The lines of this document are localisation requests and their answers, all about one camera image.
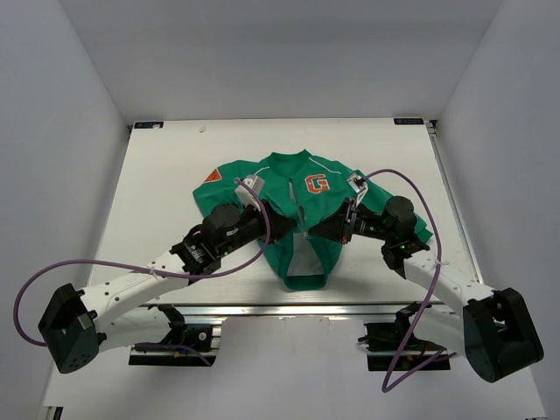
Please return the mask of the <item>green varsity jacket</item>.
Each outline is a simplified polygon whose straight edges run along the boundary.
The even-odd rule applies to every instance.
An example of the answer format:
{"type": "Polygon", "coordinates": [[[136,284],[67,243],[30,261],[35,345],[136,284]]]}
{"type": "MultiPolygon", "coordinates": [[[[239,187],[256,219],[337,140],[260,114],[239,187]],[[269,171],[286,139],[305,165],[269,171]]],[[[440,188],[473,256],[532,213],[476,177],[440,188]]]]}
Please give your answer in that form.
{"type": "Polygon", "coordinates": [[[258,162],[236,160],[214,168],[192,196],[206,216],[219,204],[240,203],[235,179],[261,177],[265,184],[260,198],[281,215],[297,221],[295,230],[269,245],[264,257],[288,289],[311,291],[326,286],[340,259],[342,244],[309,235],[308,231],[333,215],[345,199],[356,198],[347,183],[354,172],[364,176],[360,170],[307,150],[296,154],[273,152],[258,162]]]}

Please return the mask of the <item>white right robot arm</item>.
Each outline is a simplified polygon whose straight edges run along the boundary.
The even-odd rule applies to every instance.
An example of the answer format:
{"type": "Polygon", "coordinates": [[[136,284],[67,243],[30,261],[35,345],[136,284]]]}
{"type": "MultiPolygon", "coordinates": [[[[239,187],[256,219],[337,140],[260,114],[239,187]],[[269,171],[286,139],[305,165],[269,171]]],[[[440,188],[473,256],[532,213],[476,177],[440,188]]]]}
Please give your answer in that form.
{"type": "Polygon", "coordinates": [[[381,254],[390,270],[450,308],[443,313],[414,303],[398,311],[393,331],[386,335],[398,352],[431,342],[466,358],[487,382],[541,361],[543,345],[522,295],[478,283],[442,263],[416,234],[416,224],[414,207],[404,197],[389,199],[381,213],[346,199],[310,233],[340,243],[355,235],[382,241],[381,254]]]}

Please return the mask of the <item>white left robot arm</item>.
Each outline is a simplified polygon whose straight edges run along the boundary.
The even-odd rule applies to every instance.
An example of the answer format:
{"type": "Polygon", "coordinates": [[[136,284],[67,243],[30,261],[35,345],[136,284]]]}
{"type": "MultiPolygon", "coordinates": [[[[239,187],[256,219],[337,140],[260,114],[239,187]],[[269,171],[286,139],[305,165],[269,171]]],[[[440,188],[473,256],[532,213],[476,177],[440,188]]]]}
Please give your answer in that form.
{"type": "Polygon", "coordinates": [[[211,277],[223,257],[251,242],[268,247],[295,230],[295,220],[269,202],[263,205],[218,205],[149,265],[129,266],[123,276],[82,289],[60,286],[38,323],[58,372],[71,374],[115,347],[179,347],[185,338],[182,315],[170,304],[156,311],[144,304],[211,277]]]}

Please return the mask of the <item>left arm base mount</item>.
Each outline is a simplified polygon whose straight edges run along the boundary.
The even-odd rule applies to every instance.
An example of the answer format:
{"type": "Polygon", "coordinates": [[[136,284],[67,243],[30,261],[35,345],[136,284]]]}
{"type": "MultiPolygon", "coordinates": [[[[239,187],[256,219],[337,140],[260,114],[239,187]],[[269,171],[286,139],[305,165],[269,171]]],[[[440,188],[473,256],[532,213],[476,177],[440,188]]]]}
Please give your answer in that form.
{"type": "Polygon", "coordinates": [[[203,367],[216,360],[221,340],[222,320],[187,316],[171,304],[144,307],[154,319],[164,316],[165,335],[157,341],[141,341],[131,347],[130,366],[203,367]]]}

